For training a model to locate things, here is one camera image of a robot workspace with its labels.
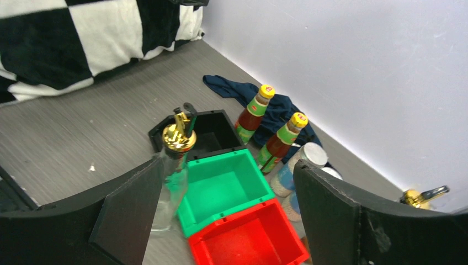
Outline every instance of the dark blue cloth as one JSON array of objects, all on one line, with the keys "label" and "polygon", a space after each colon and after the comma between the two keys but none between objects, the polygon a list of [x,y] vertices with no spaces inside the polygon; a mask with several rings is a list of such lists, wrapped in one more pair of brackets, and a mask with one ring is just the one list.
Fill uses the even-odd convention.
[{"label": "dark blue cloth", "polygon": [[[243,107],[246,107],[258,93],[258,87],[254,84],[238,83],[221,76],[204,76],[203,82],[223,98],[235,98]],[[300,112],[300,110],[293,105],[288,96],[276,94],[270,100],[262,123],[260,123],[260,127],[253,135],[254,142],[260,146],[266,144],[268,139],[288,122],[295,112]],[[307,142],[315,142],[322,146],[310,124],[301,131],[295,141],[300,146]],[[288,154],[282,159],[282,162],[286,163],[298,149],[299,147],[292,146]]]}]

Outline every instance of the wood grain floor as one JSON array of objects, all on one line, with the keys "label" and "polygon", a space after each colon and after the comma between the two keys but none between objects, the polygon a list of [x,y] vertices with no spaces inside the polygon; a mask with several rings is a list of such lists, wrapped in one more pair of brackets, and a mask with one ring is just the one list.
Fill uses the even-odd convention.
[{"label": "wood grain floor", "polygon": [[[39,204],[115,178],[151,157],[148,131],[184,102],[198,111],[224,109],[236,120],[242,107],[208,89],[201,80],[203,75],[259,84],[203,41],[189,43],[80,91],[0,108],[0,165]],[[401,195],[394,185],[314,128],[345,181],[385,198]],[[254,155],[258,152],[252,146],[249,149]],[[303,233],[301,224],[295,226]],[[143,263],[193,264],[193,258],[179,233],[151,238]]]}]

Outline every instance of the green plastic bin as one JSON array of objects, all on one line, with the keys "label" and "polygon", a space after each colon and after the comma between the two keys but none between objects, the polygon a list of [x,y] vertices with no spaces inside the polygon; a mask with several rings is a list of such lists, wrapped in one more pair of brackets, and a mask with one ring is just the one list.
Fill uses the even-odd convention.
[{"label": "green plastic bin", "polygon": [[190,161],[188,182],[177,211],[186,237],[220,218],[274,198],[248,149]]}]

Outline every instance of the red plastic bin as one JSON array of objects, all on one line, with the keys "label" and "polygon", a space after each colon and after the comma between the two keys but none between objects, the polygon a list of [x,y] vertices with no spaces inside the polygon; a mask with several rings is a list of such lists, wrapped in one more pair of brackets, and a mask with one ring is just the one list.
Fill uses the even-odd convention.
[{"label": "red plastic bin", "polygon": [[298,265],[309,257],[276,198],[219,219],[188,242],[199,265]]}]

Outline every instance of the open plastic box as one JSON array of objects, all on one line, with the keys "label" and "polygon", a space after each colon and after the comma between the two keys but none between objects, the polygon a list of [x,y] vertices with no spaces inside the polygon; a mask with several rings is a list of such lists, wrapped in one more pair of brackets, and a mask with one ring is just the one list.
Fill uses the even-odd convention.
[{"label": "open plastic box", "polygon": [[177,211],[186,237],[274,198],[248,149],[191,161],[188,174],[188,190]]},{"label": "open plastic box", "polygon": [[299,265],[309,257],[276,198],[215,221],[188,242],[200,265]]},{"label": "open plastic box", "polygon": [[[174,116],[167,116],[148,133],[156,152],[162,150],[162,131],[167,125],[174,123]],[[196,133],[196,143],[187,154],[187,161],[246,148],[224,110],[198,113],[193,130]]]}]

